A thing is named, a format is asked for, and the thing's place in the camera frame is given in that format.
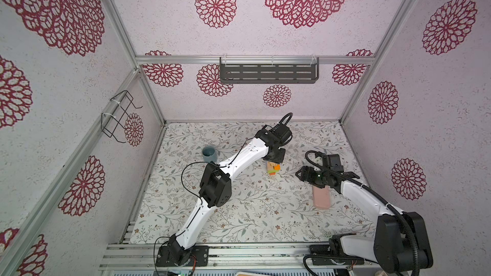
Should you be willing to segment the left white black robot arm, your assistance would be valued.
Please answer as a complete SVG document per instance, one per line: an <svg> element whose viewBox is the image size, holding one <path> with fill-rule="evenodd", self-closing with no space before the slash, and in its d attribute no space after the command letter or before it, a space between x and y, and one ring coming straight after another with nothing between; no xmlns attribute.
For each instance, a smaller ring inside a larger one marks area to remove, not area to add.
<svg viewBox="0 0 491 276"><path fill-rule="evenodd" d="M260 159L280 164L286 154L283 147L291 140L292 132L287 123L280 122L273 127L265 125L232 157L218 164L209 162L199 183L193 211L181 229L168 240L174 256L194 247L211 215L230 200L233 181L241 172Z"/></svg>

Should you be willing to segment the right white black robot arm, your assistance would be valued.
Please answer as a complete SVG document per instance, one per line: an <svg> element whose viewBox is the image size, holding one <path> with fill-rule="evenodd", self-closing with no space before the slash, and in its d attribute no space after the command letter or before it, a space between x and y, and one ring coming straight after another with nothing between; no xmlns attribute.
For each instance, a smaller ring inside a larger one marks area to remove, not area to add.
<svg viewBox="0 0 491 276"><path fill-rule="evenodd" d="M311 247L304 257L316 265L323 261L334 264L376 263L386 273L401 275L433 267L433 255L423 217L406 212L385 200L354 172L345 171L339 155L306 152L321 159L313 160L296 172L296 177L317 189L326 187L355 203L375 224L372 238L354 233L334 235L328 245Z"/></svg>

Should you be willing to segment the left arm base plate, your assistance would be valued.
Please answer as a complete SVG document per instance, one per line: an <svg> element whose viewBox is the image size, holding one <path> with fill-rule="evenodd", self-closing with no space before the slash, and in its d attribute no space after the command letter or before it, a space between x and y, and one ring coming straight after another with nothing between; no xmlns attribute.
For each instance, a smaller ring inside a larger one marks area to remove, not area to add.
<svg viewBox="0 0 491 276"><path fill-rule="evenodd" d="M188 250L163 245L159 248L156 267L206 267L208 265L209 246L194 246Z"/></svg>

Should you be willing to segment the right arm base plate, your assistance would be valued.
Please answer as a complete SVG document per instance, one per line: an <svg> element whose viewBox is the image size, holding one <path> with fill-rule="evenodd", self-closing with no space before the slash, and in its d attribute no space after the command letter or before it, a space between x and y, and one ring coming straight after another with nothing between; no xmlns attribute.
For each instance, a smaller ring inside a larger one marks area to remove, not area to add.
<svg viewBox="0 0 491 276"><path fill-rule="evenodd" d="M321 265L362 265L364 261L362 259L349 259L348 255L342 253L340 250L331 250L329 244L316 244L309 246L310 254L315 257L312 258L312 263L315 266Z"/></svg>

